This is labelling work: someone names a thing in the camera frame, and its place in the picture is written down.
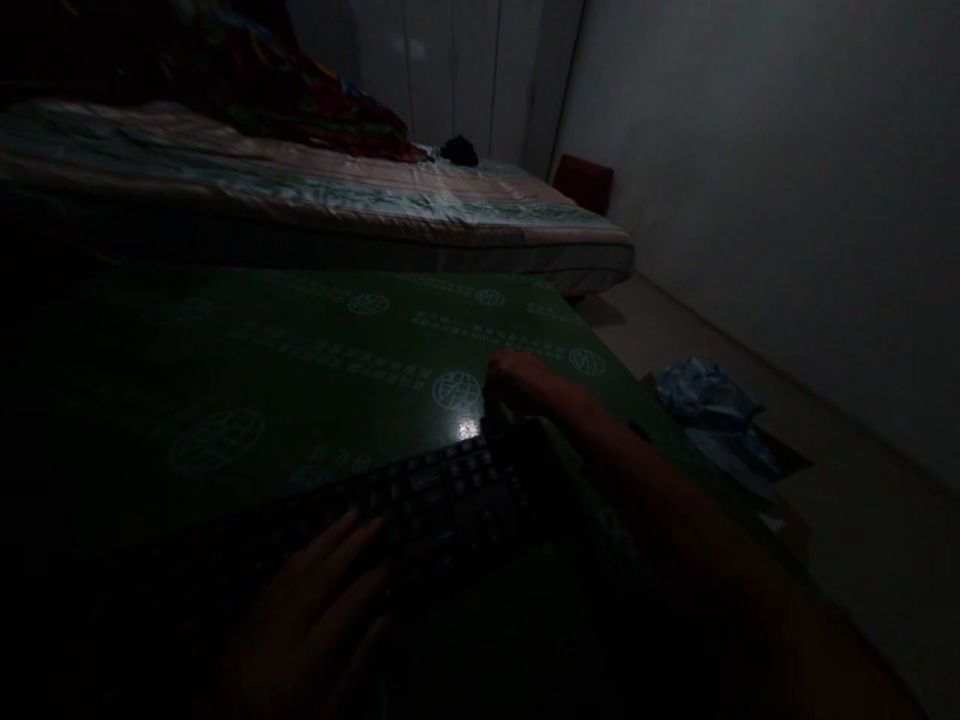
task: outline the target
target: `forearm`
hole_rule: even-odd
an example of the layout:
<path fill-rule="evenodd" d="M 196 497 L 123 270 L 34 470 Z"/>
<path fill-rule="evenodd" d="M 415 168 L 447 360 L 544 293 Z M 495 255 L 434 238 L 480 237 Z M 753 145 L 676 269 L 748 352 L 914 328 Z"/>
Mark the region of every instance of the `forearm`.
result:
<path fill-rule="evenodd" d="M 747 532 L 651 445 L 586 392 L 558 398 L 552 419 L 600 468 L 601 491 L 654 561 L 730 601 L 778 612 L 803 589 Z"/>
<path fill-rule="evenodd" d="M 694 585 L 702 593 L 694 602 L 713 604 L 716 612 L 703 608 L 702 620 L 732 623 L 738 672 L 751 685 L 746 692 L 754 710 L 782 717 L 913 717 L 893 678 L 848 629 L 831 620 L 706 493 L 586 391 L 557 398 L 550 415 L 584 459 L 601 468 L 600 490 L 650 550 L 646 557 L 665 575 L 681 578 L 687 590 Z"/>

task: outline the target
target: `bedsheet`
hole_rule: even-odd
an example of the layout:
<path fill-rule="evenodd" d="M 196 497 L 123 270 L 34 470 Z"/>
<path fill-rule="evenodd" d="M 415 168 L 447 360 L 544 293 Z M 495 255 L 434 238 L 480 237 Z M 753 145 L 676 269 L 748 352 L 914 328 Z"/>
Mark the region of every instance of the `bedsheet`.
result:
<path fill-rule="evenodd" d="M 13 106 L 0 115 L 0 184 L 53 198 L 52 212 L 109 203 L 190 227 L 228 221 L 242 229 L 192 241 L 223 265 L 528 273 L 581 295 L 634 262 L 625 231 L 519 168 L 351 157 L 246 137 L 169 102 Z M 123 242 L 136 250 L 142 236 Z"/>

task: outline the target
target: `green table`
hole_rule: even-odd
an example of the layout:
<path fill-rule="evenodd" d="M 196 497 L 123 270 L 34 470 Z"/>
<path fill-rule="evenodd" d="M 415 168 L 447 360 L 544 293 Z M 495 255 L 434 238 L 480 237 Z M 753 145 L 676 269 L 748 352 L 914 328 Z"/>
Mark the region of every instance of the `green table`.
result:
<path fill-rule="evenodd" d="M 42 499 L 75 555 L 109 554 L 475 435 L 487 359 L 513 347 L 586 385 L 618 420 L 639 423 L 787 557 L 632 374 L 535 278 L 131 267 L 78 285 L 35 327 L 7 358 L 8 396 L 18 414 L 42 419 L 56 449 L 44 473 L 56 479 L 38 472 L 25 493 Z M 559 438 L 557 447 L 575 471 L 576 455 Z M 635 568 L 616 514 L 582 490 L 612 555 Z M 554 698 L 557 709 L 582 702 L 593 712 L 599 703 L 616 714 L 615 694 L 597 692 L 606 675 L 593 620 L 561 555 L 549 543 L 535 548 L 431 608 L 426 625 L 408 625 L 406 635 L 401 628 L 397 686 L 416 694 L 404 669 L 416 658 L 432 686 L 443 680 L 439 696 L 431 691 L 438 712 L 474 682 L 485 690 L 473 701 L 487 698 L 474 709 L 493 711 L 509 698 L 543 712 L 554 683 L 576 678 L 585 689 Z"/>

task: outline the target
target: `tiled floor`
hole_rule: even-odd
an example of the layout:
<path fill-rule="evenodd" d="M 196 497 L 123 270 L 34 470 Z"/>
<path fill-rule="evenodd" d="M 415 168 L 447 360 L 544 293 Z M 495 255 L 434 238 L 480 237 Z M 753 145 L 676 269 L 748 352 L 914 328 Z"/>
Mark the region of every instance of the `tiled floor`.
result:
<path fill-rule="evenodd" d="M 758 424 L 815 463 L 778 485 L 810 525 L 812 573 L 932 718 L 960 717 L 956 498 L 646 280 L 577 310 L 638 378 L 695 356 L 725 367 L 769 408 Z"/>

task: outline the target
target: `black keyboard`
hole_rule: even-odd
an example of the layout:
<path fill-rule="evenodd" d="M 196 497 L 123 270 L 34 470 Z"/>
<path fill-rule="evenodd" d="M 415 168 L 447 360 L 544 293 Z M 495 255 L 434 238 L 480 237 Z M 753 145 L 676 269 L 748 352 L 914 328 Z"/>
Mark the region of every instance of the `black keyboard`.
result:
<path fill-rule="evenodd" d="M 527 420 L 127 553 L 94 573 L 87 593 L 90 700 L 116 711 L 189 702 L 283 562 L 349 507 L 383 518 L 365 567 L 389 568 L 386 601 L 402 610 L 540 537 L 564 474 L 543 427 Z"/>

